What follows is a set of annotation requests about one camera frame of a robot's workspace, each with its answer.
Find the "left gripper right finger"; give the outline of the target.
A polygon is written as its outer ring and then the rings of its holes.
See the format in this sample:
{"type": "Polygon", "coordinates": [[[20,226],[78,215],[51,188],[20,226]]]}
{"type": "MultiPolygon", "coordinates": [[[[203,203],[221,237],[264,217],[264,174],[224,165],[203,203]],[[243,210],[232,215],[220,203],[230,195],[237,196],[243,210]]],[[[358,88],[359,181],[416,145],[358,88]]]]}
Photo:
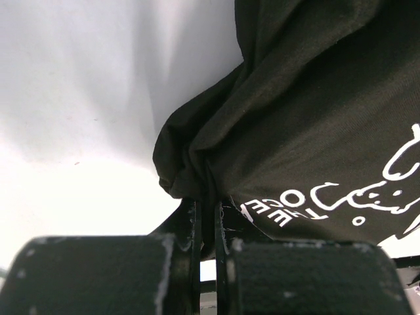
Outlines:
{"type": "Polygon", "coordinates": [[[230,200],[225,199],[215,207],[217,314],[229,312],[232,294],[228,288],[228,257],[236,238],[246,243],[272,241],[241,214],[230,200]]]}

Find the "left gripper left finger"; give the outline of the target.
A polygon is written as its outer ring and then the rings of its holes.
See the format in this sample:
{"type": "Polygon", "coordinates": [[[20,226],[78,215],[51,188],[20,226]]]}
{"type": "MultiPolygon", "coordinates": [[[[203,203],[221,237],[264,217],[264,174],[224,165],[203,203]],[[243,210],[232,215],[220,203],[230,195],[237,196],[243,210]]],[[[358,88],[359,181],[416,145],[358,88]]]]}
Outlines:
{"type": "Polygon", "coordinates": [[[166,250],[156,295],[158,314],[200,313],[201,205],[184,198],[150,233],[166,250]]]}

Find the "black printed t shirt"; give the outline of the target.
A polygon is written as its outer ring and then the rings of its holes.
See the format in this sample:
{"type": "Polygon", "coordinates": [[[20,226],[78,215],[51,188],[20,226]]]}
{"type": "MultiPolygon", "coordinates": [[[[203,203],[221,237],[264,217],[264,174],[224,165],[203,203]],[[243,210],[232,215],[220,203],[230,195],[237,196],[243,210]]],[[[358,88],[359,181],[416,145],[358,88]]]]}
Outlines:
{"type": "Polygon", "coordinates": [[[382,245],[419,229],[419,2],[236,1],[243,62],[175,111],[153,161],[275,240],[382,245]]]}

